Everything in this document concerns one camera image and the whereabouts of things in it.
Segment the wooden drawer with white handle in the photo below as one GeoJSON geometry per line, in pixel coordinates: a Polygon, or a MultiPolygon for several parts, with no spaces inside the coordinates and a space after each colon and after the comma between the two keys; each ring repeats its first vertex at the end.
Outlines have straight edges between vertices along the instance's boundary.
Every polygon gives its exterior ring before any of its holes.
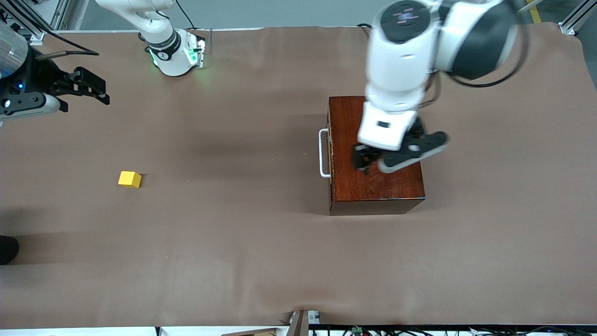
{"type": "Polygon", "coordinates": [[[319,160],[319,174],[328,183],[327,187],[327,201],[328,212],[331,213],[333,207],[333,158],[331,150],[331,135],[330,135],[330,106],[327,106],[326,125],[318,131],[318,160],[319,160]]]}

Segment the yellow block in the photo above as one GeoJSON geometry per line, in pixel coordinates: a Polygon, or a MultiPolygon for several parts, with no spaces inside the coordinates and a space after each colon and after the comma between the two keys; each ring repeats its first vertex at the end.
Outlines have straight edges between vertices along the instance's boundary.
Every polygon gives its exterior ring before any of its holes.
{"type": "Polygon", "coordinates": [[[118,185],[127,189],[139,189],[142,176],[134,171],[122,171],[119,175],[118,185]]]}

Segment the dark red wooden cabinet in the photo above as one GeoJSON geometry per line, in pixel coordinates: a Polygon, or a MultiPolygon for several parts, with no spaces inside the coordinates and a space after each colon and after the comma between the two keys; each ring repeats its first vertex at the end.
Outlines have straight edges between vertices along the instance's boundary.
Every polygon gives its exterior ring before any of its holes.
{"type": "Polygon", "coordinates": [[[380,172],[377,164],[367,175],[354,169],[351,155],[356,144],[365,98],[330,97],[330,135],[333,158],[333,207],[331,216],[400,215],[426,200],[420,164],[393,174],[380,172]]]}

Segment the black shoe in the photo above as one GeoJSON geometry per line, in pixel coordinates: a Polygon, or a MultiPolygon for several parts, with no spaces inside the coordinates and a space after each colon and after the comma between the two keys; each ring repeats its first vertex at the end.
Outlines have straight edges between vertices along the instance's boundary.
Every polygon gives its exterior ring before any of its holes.
{"type": "Polygon", "coordinates": [[[7,265],[13,261],[18,255],[19,249],[17,238],[0,235],[0,265],[7,265]]]}

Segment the brown table cover sheet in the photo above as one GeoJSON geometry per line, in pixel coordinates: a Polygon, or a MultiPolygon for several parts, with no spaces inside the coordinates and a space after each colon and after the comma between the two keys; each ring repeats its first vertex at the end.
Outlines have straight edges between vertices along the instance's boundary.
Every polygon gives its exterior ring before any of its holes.
{"type": "Polygon", "coordinates": [[[317,136],[363,93],[361,28],[215,31],[180,78],[135,33],[68,34],[100,55],[57,63],[111,104],[0,127],[0,327],[597,324],[597,90],[576,37],[529,32],[519,74],[422,111],[450,135],[426,200],[356,217],[328,214],[317,136]]]}

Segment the aluminium profile bar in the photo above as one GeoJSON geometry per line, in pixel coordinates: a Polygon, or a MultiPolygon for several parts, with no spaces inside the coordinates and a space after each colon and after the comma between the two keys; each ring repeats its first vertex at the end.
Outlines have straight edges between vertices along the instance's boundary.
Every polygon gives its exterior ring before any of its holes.
{"type": "Polygon", "coordinates": [[[597,9],[597,0],[582,0],[562,22],[558,23],[561,33],[564,35],[578,34],[595,9],[597,9]]]}

